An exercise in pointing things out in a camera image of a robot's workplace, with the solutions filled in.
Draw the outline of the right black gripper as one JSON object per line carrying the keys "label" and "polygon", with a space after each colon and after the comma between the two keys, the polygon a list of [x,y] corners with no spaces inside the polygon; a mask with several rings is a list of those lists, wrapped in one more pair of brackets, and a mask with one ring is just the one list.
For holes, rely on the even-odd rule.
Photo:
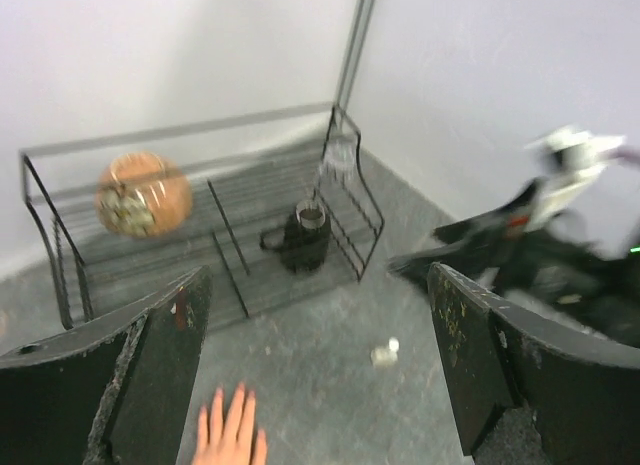
{"label": "right black gripper", "polygon": [[524,234],[538,206],[546,180],[531,179],[509,202],[493,210],[436,228],[433,236],[444,243],[436,253],[418,252],[392,258],[388,271],[421,290],[428,289],[432,263],[445,264],[477,279],[501,265]]}

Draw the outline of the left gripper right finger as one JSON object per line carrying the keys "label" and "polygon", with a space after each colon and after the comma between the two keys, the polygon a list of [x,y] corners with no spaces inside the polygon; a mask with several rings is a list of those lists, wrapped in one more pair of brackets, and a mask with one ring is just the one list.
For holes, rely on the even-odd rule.
{"label": "left gripper right finger", "polygon": [[546,319],[446,265],[427,283],[464,455],[478,459],[505,412],[527,408],[551,464],[638,463],[638,349]]}

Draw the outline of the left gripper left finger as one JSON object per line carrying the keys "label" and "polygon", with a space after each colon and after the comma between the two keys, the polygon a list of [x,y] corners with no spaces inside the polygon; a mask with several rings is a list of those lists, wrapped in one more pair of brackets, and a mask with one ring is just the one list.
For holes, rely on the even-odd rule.
{"label": "left gripper left finger", "polygon": [[2,463],[175,463],[211,296],[203,266],[2,355]]}

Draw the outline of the nail polish bottle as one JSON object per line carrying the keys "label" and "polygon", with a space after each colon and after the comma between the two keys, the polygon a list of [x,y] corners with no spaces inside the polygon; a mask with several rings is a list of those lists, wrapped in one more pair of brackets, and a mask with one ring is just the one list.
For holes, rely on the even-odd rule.
{"label": "nail polish bottle", "polygon": [[371,363],[374,367],[386,367],[393,365],[398,360],[399,340],[391,337],[384,346],[375,347],[370,353]]}

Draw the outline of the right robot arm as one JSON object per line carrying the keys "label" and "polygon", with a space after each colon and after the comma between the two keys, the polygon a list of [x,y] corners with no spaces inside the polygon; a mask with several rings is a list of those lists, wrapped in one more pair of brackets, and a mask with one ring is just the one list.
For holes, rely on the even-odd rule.
{"label": "right robot arm", "polygon": [[606,259],[588,242],[563,240],[547,226],[531,229],[542,185],[534,178],[506,204],[435,228],[439,247],[393,257],[389,272],[426,290],[434,263],[473,280],[494,268],[494,294],[522,291],[614,341],[638,346],[638,253]]}

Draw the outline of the mannequin hand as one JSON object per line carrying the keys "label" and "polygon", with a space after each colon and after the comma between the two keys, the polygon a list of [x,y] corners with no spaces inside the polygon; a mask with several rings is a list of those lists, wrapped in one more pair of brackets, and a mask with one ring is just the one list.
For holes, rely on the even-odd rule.
{"label": "mannequin hand", "polygon": [[198,415],[193,465],[265,465],[266,432],[255,429],[256,395],[239,383],[224,412],[224,391],[217,388],[210,407]]}

